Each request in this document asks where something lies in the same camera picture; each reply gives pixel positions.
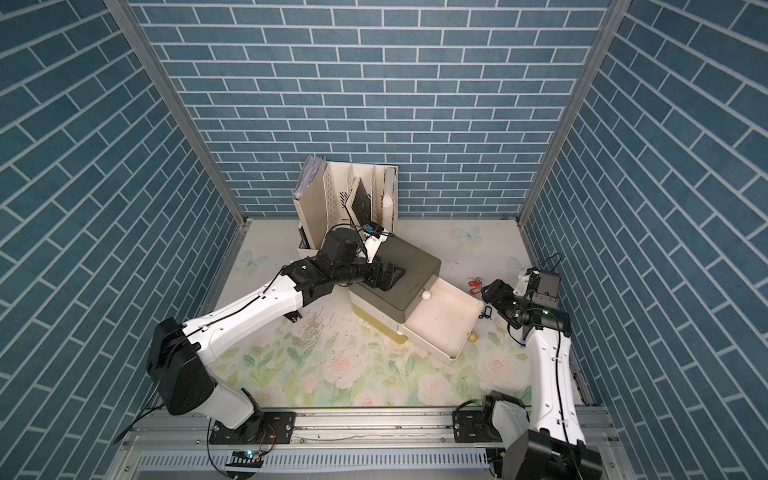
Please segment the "black key fob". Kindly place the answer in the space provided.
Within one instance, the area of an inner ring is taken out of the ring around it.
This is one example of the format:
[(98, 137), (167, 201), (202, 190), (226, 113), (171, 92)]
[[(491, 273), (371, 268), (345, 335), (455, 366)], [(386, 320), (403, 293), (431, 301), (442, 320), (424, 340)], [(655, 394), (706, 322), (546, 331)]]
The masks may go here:
[(478, 316), (479, 319), (492, 319), (493, 307), (491, 305), (485, 305)]

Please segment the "red key ring keys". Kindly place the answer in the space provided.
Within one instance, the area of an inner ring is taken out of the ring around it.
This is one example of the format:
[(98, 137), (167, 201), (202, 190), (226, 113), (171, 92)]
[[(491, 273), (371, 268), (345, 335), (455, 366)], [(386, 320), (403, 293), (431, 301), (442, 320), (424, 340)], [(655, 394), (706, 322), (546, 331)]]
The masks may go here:
[(484, 280), (481, 277), (470, 277), (467, 282), (468, 293), (472, 296), (480, 295), (484, 285)]

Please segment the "olive drawer cabinet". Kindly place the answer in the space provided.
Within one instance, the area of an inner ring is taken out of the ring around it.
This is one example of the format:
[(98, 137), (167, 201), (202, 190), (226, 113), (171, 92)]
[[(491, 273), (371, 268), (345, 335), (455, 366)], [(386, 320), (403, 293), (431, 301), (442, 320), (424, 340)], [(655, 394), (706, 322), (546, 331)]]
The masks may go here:
[(397, 344), (408, 340), (403, 326), (440, 273), (441, 260), (399, 237), (382, 242), (376, 260), (383, 267), (388, 290), (366, 283), (349, 288), (353, 312)]

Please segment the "white drawer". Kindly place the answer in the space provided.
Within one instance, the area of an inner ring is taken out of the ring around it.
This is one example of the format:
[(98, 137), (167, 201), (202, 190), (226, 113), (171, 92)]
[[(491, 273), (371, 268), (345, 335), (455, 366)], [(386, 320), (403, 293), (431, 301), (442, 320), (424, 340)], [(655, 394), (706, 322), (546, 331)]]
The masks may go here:
[(416, 300), (415, 309), (398, 332), (442, 360), (456, 360), (484, 308), (483, 302), (441, 278)]

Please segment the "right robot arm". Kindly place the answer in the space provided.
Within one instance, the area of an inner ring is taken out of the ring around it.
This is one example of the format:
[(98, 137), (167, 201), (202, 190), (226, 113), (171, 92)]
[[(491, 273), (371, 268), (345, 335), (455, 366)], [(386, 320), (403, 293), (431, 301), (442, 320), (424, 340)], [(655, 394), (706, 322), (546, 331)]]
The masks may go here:
[(497, 279), (482, 299), (520, 333), (531, 365), (531, 405), (501, 392), (486, 396), (484, 413), (498, 432), (504, 456), (494, 459), (500, 479), (600, 479), (599, 452), (586, 445), (578, 420), (570, 353), (572, 327), (559, 309), (560, 275), (530, 268), (513, 287)]

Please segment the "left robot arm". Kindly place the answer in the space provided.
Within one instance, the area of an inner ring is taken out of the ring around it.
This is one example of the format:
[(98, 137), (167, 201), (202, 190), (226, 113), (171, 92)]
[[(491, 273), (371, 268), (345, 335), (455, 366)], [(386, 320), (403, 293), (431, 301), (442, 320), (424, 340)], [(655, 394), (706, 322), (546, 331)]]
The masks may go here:
[(253, 396), (236, 390), (211, 371), (211, 364), (242, 338), (279, 318), (297, 321), (300, 310), (338, 285), (363, 283), (391, 290), (404, 268), (378, 256), (391, 232), (378, 224), (339, 224), (309, 257), (280, 268), (265, 285), (216, 311), (155, 327), (147, 373), (169, 414), (199, 414), (252, 437), (263, 414)]

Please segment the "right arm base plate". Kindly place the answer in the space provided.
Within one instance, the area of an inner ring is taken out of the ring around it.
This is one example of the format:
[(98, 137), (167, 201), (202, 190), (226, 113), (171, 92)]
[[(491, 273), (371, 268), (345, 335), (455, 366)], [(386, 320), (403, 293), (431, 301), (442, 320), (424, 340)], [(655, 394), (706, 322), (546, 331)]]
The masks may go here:
[(492, 424), (491, 414), (479, 409), (455, 409), (452, 412), (456, 443), (501, 443), (500, 433)]

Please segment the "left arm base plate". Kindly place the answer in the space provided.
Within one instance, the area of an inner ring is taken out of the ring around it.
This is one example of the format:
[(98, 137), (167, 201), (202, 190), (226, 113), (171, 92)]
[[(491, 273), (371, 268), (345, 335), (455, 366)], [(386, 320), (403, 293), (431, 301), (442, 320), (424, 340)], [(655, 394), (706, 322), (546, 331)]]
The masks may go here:
[(271, 446), (289, 444), (293, 435), (297, 413), (294, 411), (260, 411), (254, 413), (246, 422), (229, 429), (215, 421), (209, 434), (212, 445), (262, 445)]

